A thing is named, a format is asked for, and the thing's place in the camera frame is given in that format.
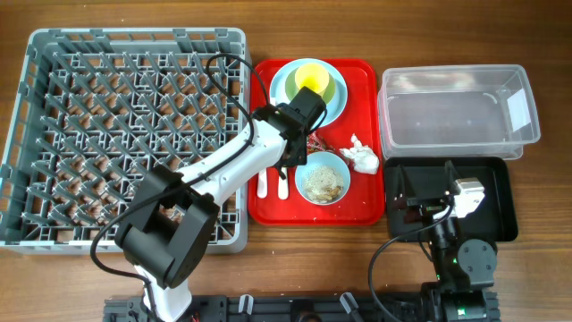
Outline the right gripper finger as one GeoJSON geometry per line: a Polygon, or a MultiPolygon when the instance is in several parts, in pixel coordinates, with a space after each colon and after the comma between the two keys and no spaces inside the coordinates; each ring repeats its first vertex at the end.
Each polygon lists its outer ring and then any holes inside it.
{"type": "Polygon", "coordinates": [[[395,193],[393,199],[395,201],[406,198],[408,196],[408,179],[407,173],[402,165],[395,167],[395,193]]]}
{"type": "Polygon", "coordinates": [[[451,160],[447,160],[444,165],[445,177],[446,177],[446,191],[452,195],[458,194],[458,185],[456,180],[460,178],[456,167],[451,160]]]}

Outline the white plastic fork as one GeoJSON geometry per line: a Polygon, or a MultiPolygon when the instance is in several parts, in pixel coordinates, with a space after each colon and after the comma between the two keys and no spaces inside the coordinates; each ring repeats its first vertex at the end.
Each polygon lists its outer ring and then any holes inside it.
{"type": "Polygon", "coordinates": [[[267,171],[264,169],[257,175],[257,196],[264,199],[268,193],[267,171]]]}

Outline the red snack wrapper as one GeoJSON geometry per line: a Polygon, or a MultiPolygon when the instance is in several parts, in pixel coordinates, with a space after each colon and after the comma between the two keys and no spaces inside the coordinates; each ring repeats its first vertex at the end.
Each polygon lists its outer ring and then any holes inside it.
{"type": "Polygon", "coordinates": [[[335,149],[331,145],[327,144],[324,138],[313,132],[307,137],[307,153],[313,154],[315,152],[334,153],[335,149]]]}

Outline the rice and nut leftovers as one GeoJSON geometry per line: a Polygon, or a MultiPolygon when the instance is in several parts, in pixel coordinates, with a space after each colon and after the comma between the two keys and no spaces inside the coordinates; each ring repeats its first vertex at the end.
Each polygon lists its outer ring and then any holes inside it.
{"type": "Polygon", "coordinates": [[[303,178],[302,188],[310,201],[318,204],[331,203],[343,193],[344,180],[335,168],[319,165],[303,178]]]}

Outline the light blue bowl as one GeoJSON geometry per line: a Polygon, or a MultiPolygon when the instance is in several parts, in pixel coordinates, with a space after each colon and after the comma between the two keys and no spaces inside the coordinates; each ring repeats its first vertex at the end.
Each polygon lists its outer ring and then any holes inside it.
{"type": "Polygon", "coordinates": [[[307,200],[308,202],[318,205],[318,206],[326,206],[326,205],[331,205],[334,204],[338,201],[341,201],[343,199],[343,197],[346,195],[346,193],[349,191],[349,186],[350,186],[350,173],[349,173],[349,167],[344,163],[344,161],[338,157],[337,155],[331,153],[331,152],[315,152],[313,154],[310,154],[307,157],[307,163],[305,165],[299,165],[296,168],[295,171],[295,184],[296,184],[296,188],[298,189],[300,195],[307,200]],[[319,165],[328,165],[331,166],[333,168],[335,168],[343,177],[344,180],[344,190],[343,193],[341,194],[341,196],[335,200],[334,202],[331,203],[325,203],[325,204],[318,204],[318,203],[314,203],[312,201],[310,201],[306,195],[303,192],[303,188],[302,188],[302,181],[303,178],[312,170],[314,169],[316,166],[319,165]]]}

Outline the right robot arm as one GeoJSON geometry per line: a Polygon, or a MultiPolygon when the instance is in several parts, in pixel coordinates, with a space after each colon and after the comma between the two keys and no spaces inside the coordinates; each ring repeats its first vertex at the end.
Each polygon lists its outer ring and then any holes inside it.
{"type": "Polygon", "coordinates": [[[421,226],[400,237],[426,235],[437,281],[422,285],[421,299],[427,321],[485,321],[488,310],[484,290],[493,286],[497,265],[494,244],[463,235],[459,220],[475,212],[485,189],[475,178],[462,178],[445,163],[448,180],[439,197],[422,199],[413,189],[403,166],[397,167],[398,194],[393,207],[404,210],[405,220],[421,226]]]}

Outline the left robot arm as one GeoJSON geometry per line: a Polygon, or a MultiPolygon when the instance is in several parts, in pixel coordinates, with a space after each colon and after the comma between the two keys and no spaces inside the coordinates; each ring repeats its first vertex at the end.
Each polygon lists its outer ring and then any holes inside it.
{"type": "Polygon", "coordinates": [[[288,104],[258,108],[246,129],[203,160],[176,172],[157,165],[145,175],[115,242],[143,277],[143,303],[157,320],[176,321],[191,304],[187,279],[223,203],[268,167],[304,165],[307,136],[325,112],[322,97],[304,87],[288,104]]]}

